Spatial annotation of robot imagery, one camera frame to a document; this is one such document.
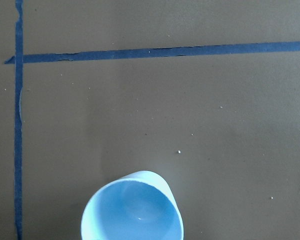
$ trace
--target plastic cup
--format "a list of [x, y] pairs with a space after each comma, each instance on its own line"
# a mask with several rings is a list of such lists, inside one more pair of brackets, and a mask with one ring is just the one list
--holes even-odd
[[183, 240], [184, 226], [167, 184], [138, 171], [100, 188], [81, 220], [82, 240]]

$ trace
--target blue tape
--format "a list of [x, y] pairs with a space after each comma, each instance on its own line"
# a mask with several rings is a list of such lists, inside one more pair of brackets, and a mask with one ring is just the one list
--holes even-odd
[[17, 239], [22, 240], [22, 120], [23, 87], [23, 0], [15, 0], [19, 17], [15, 23], [15, 102], [14, 102], [14, 222]]
[[[252, 54], [274, 52], [297, 52], [300, 51], [300, 41], [290, 42], [264, 42], [244, 43], [229, 45], [207, 46], [182, 46], [171, 48], [143, 48], [128, 50], [109, 51], [84, 51], [78, 53], [45, 53], [29, 54], [23, 56], [23, 62], [48, 63], [58, 61], [89, 61], [110, 59], [138, 59], [160, 58], [176, 56], [199, 56], [199, 55], [226, 55], [226, 54]], [[14, 57], [5, 61], [5, 64], [13, 64]]]

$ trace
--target cup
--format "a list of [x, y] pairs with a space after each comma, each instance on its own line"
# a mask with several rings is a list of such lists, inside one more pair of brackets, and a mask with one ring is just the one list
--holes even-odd
[[100, 188], [81, 220], [82, 240], [183, 240], [184, 226], [167, 182], [138, 171]]

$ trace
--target light blue cup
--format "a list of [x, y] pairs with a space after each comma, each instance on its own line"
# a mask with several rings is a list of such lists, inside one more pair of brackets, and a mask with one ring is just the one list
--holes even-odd
[[158, 174], [138, 171], [108, 183], [87, 203], [82, 240], [183, 240], [177, 203]]

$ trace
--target gray surface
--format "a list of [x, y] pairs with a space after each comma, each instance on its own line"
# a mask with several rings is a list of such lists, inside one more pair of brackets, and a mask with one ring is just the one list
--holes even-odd
[[300, 41], [300, 0], [25, 0], [24, 51]]
[[15, 71], [3, 65], [14, 54], [16, 11], [13, 1], [0, 1], [0, 240], [15, 239], [14, 102]]
[[79, 239], [90, 196], [139, 170], [186, 240], [300, 240], [300, 52], [27, 64], [24, 84], [25, 240]]

